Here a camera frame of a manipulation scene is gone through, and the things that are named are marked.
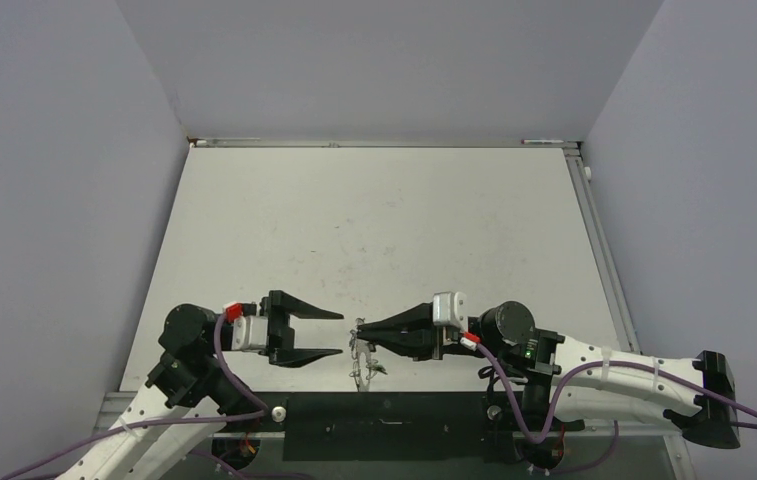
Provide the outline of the metal key organizer plate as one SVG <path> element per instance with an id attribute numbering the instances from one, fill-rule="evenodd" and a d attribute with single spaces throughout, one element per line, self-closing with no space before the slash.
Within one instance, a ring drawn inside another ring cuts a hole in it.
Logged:
<path id="1" fill-rule="evenodd" d="M 354 381 L 357 392 L 368 392 L 376 376 L 388 374 L 386 367 L 373 357 L 375 346 L 357 336 L 359 328 L 364 324 L 364 318 L 355 320 L 355 327 L 350 331 L 349 340 L 352 359 L 349 377 Z"/>

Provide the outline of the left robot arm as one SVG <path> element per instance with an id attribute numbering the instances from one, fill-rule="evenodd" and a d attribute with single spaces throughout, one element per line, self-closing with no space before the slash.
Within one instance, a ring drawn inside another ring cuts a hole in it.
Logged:
<path id="1" fill-rule="evenodd" d="M 84 441 L 87 452 L 64 479 L 154 479 L 204 438 L 255 421 L 282 423 L 286 410 L 268 406 L 238 379 L 226 353 L 254 352 L 273 366 L 300 368 L 334 355 L 298 348 L 291 317 L 340 320 L 281 290 L 260 303 L 231 302 L 221 312 L 194 304 L 173 308 L 158 339 L 163 352 L 113 426 Z"/>

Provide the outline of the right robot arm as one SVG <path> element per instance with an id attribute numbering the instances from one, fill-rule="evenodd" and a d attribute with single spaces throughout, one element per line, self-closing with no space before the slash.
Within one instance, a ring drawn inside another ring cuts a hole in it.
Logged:
<path id="1" fill-rule="evenodd" d="M 734 379 L 723 354 L 643 356 L 539 328 L 517 301 L 479 316 L 465 315 L 463 307 L 459 295 L 437 294 L 429 303 L 358 325 L 354 336 L 371 349 L 414 361 L 446 355 L 491 360 L 497 382 L 522 380 L 508 406 L 528 433 L 547 432 L 555 422 L 627 421 L 675 429 L 704 447 L 739 447 Z"/>

